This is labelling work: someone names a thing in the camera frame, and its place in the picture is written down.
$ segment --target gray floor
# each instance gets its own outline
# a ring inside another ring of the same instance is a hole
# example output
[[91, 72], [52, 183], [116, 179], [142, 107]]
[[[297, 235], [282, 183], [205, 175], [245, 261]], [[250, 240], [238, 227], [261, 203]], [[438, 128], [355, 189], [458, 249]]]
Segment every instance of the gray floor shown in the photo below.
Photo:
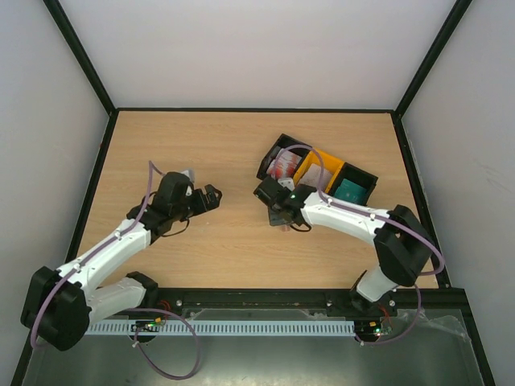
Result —
[[[417, 326], [405, 339], [383, 347], [360, 347], [353, 338], [203, 337], [202, 367], [181, 384], [482, 384], [470, 343], [449, 333], [449, 325], [434, 327]], [[158, 337], [146, 351], [163, 370], [177, 375], [194, 362], [187, 337]], [[148, 367], [128, 337], [86, 336], [70, 351], [37, 351], [24, 385], [170, 383]]]

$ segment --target red and white package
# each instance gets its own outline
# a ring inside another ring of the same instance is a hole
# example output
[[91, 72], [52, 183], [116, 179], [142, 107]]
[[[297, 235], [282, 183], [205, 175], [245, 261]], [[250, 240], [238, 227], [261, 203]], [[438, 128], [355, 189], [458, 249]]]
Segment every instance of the red and white package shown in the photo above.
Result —
[[[295, 172], [295, 168], [299, 164], [301, 158], [302, 157], [300, 155], [291, 153], [289, 150], [283, 151], [277, 168], [275, 169], [275, 179], [285, 179], [292, 177], [293, 173]], [[266, 170], [268, 175], [272, 175], [274, 166], [275, 160], [270, 163], [268, 169]]]

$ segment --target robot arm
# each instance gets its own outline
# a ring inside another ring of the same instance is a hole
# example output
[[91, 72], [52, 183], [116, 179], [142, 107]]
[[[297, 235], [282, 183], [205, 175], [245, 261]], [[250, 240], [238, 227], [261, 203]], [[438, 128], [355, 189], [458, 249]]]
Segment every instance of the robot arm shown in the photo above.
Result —
[[[165, 236], [174, 222], [189, 221], [193, 216], [217, 208], [221, 192], [212, 185], [207, 185], [205, 190], [203, 193], [201, 189], [194, 189], [188, 173], [164, 175], [152, 202], [136, 224], [142, 203], [133, 207], [126, 220], [82, 256], [56, 270], [43, 267], [32, 276], [22, 324], [32, 328], [43, 301], [72, 271], [51, 300], [38, 329], [38, 335], [61, 351], [74, 346], [90, 324], [141, 304], [154, 306], [158, 285], [142, 273], [129, 273], [118, 283], [97, 287], [134, 254]], [[92, 253], [91, 260], [81, 265]]]
[[325, 203], [314, 187], [300, 184], [290, 191], [271, 177], [259, 184], [254, 195], [291, 224], [308, 227], [323, 225], [375, 247], [379, 265], [365, 271], [352, 288], [352, 304], [359, 310], [368, 310], [384, 294], [400, 285], [412, 286], [431, 256], [429, 249], [413, 237], [384, 221], [374, 219], [380, 216], [396, 220], [431, 240], [407, 207], [397, 205], [394, 210], [386, 211], [332, 198], [333, 203], [341, 203], [369, 214], [364, 216]]

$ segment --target black metal frame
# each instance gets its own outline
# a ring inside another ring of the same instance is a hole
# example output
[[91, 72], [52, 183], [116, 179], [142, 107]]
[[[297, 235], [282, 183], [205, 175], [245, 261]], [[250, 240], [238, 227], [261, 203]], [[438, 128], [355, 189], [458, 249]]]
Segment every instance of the black metal frame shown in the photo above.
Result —
[[[79, 219], [73, 233], [72, 242], [66, 256], [66, 261], [70, 261], [76, 257], [80, 241], [82, 239], [84, 228], [89, 216], [89, 211], [93, 203], [93, 197], [97, 189], [97, 184], [101, 176], [104, 166], [105, 157], [107, 155], [111, 137], [115, 129], [118, 113], [120, 111], [192, 111], [192, 112], [253, 112], [253, 113], [389, 113], [392, 117], [393, 126], [397, 135], [402, 158], [405, 163], [406, 173], [410, 180], [411, 190], [417, 205], [418, 214], [422, 225], [430, 233], [433, 240], [438, 241], [435, 229], [431, 221], [431, 215], [427, 208], [426, 198], [423, 193], [422, 185], [418, 177], [413, 155], [410, 150], [409, 142], [406, 138], [406, 132], [402, 126], [402, 117], [408, 109], [410, 103], [414, 99], [417, 91], [422, 86], [439, 54], [442, 52], [452, 32], [458, 25], [460, 19], [464, 16], [465, 11], [472, 0], [457, 0], [453, 6], [451, 13], [448, 15], [445, 23], [440, 29], [435, 41], [427, 52], [426, 57], [417, 70], [410, 86], [406, 90], [401, 102], [395, 111], [390, 109], [212, 109], [212, 108], [179, 108], [179, 109], [154, 109], [154, 108], [122, 108], [116, 109], [111, 101], [108, 93], [103, 86], [93, 64], [89, 60], [85, 49], [83, 48], [79, 38], [73, 30], [72, 24], [64, 13], [62, 6], [58, 0], [43, 0], [52, 17], [56, 21], [56, 25], [61, 30], [63, 37], [67, 41], [77, 61], [82, 67], [85, 75], [90, 81], [99, 100], [104, 105], [105, 111], [109, 114], [109, 122], [105, 129], [105, 135], [97, 161], [93, 170], [93, 175], [89, 181], [88, 189], [80, 210]], [[438, 262], [433, 257], [434, 265]], [[462, 312], [465, 326], [468, 334], [472, 339], [472, 346], [476, 353], [476, 358], [480, 367], [486, 385], [494, 385], [494, 379], [488, 365], [488, 360], [481, 345], [480, 336], [478, 334], [467, 296], [463, 289], [451, 288], [449, 276], [444, 270], [437, 275], [439, 289], [422, 289], [422, 301], [425, 308], [433, 309], [459, 309]], [[328, 306], [328, 301], [332, 303], [332, 299], [344, 298], [348, 296], [348, 289], [291, 289], [291, 290], [275, 290], [275, 289], [161, 289], [160, 297], [170, 300], [172, 307], [177, 312], [182, 312], [187, 307], [195, 308], [197, 303], [204, 307], [210, 308], [312, 308], [324, 309], [329, 314], [347, 315], [351, 318], [359, 319], [356, 315], [350, 315], [347, 311], [338, 311], [337, 307]], [[400, 289], [392, 295], [396, 302], [397, 308], [416, 308], [417, 295], [412, 289]], [[176, 300], [180, 300], [181, 306], [175, 304]], [[19, 365], [12, 380], [12, 386], [21, 385], [25, 376], [29, 359], [31, 357], [31, 346], [27, 339], [23, 348]]]

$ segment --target gray wall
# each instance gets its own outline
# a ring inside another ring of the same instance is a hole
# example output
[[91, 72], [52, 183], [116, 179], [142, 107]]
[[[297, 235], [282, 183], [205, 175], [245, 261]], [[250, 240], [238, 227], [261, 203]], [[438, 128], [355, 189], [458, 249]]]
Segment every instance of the gray wall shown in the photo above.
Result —
[[515, 380], [514, 15], [513, 1], [472, 2], [404, 119], [498, 384]]
[[0, 384], [31, 275], [64, 261], [107, 116], [43, 2], [0, 2]]
[[394, 109], [455, 0], [62, 0], [116, 106]]

